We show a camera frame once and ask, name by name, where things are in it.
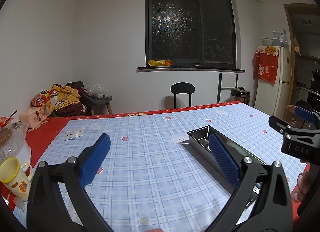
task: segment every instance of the black window frame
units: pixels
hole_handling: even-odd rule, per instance
[[[199,31],[199,57],[202,58],[202,61],[199,59],[195,60],[183,60],[181,59],[170,59],[172,60],[172,65],[174,66],[185,66],[188,68],[215,68],[215,69],[230,69],[236,70],[236,27],[235,27],[235,18],[232,8],[232,1],[228,0],[230,14],[231,14],[231,22],[232,22],[232,64],[228,63],[217,63],[217,62],[206,62],[204,59],[204,28],[203,28],[203,16],[202,16],[202,6],[201,1],[198,0],[197,3],[197,12],[198,12],[198,31]],[[148,62],[152,60],[152,0],[145,0],[145,37],[146,37],[146,66],[148,67]]]

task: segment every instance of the yellow mug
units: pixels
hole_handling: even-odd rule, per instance
[[[27,177],[22,170],[25,166],[30,167],[30,174]],[[16,157],[5,159],[0,165],[0,181],[19,199],[28,200],[31,179],[33,176],[32,166],[29,163],[23,163],[20,166]]]

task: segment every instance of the yellow mug rim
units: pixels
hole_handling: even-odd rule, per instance
[[[16,169],[14,175],[13,175],[9,180],[1,180],[1,179],[0,179],[0,182],[2,182],[2,183],[9,183],[9,182],[13,181],[14,178],[17,176],[18,171],[19,171],[19,168],[20,168],[19,160],[18,160],[16,157],[9,157],[9,158],[6,158],[6,159],[1,163],[0,169],[1,169],[2,165],[4,164],[4,162],[7,161],[7,160],[9,160],[9,159],[15,159],[15,160],[17,161],[17,163],[18,163],[18,164],[17,164],[17,169]]]

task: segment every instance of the white refrigerator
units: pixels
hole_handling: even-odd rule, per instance
[[[283,119],[289,95],[291,71],[291,53],[286,48],[280,47],[276,82],[273,85],[259,79],[255,109]]]

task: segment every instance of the window sill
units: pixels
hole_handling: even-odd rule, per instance
[[[219,72],[233,72],[244,73],[242,69],[227,69],[227,68],[215,68],[205,66],[163,66],[163,67],[138,67],[137,72],[149,72],[149,71],[219,71]]]

